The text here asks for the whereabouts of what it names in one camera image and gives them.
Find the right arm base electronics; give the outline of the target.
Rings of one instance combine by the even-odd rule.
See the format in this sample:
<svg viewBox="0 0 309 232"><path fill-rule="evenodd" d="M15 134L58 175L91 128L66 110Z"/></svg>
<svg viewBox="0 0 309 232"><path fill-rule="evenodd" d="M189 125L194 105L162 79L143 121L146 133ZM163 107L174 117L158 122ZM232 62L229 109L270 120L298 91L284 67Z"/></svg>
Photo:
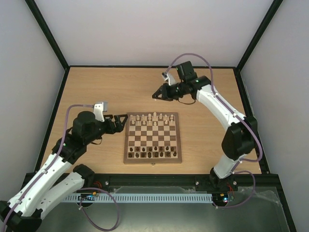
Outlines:
<svg viewBox="0 0 309 232"><path fill-rule="evenodd" d="M235 187L227 184L223 190L212 194L212 205L216 208L228 207L235 199Z"/></svg>

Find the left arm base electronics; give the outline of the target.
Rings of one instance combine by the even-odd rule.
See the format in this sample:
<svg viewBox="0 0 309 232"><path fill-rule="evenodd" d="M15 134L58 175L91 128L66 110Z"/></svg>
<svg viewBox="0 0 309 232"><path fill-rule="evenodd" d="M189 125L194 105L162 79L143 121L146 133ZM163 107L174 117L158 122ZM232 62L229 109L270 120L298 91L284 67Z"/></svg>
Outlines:
<svg viewBox="0 0 309 232"><path fill-rule="evenodd" d="M101 189L102 188L102 184L99 181L95 181L91 185L91 187L92 188ZM78 191L78 193L80 193L80 196L78 197L78 200L80 201L81 199L83 199L82 206L83 207L89 207L93 203L93 200L95 200L96 197L99 196L100 191L97 191L97 190L87 190L87 191L84 191L84 192Z"/></svg>

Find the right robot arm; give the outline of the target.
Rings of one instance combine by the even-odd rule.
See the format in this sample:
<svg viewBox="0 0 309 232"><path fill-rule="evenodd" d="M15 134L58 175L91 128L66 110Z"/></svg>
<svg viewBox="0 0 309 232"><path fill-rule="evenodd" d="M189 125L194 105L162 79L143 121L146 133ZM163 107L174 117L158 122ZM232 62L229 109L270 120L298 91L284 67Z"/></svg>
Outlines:
<svg viewBox="0 0 309 232"><path fill-rule="evenodd" d="M171 102L191 95L193 100L207 107L218 119L225 130L223 155L210 171L210 183L214 189L222 189L237 166L243 161L249 161L246 156L253 149L258 150L255 161L261 160L263 149L257 136L257 120L253 116L245 116L225 100L215 88L213 77L198 76L191 62L177 65L176 70L180 81L176 82L166 70L162 73L165 83L152 98Z"/></svg>

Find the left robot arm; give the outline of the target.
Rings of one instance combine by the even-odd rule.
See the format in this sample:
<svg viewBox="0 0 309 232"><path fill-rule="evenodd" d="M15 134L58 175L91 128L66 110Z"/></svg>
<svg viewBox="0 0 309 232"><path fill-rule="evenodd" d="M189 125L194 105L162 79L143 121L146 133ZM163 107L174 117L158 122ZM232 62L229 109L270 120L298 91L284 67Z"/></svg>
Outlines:
<svg viewBox="0 0 309 232"><path fill-rule="evenodd" d="M56 181L87 150L87 146L104 134L122 132L127 115L97 116L82 111L70 129L54 146L45 164L9 201L0 202L0 218L4 226L15 232L35 232L42 220L68 195L79 189L90 190L94 172L81 164L60 183Z"/></svg>

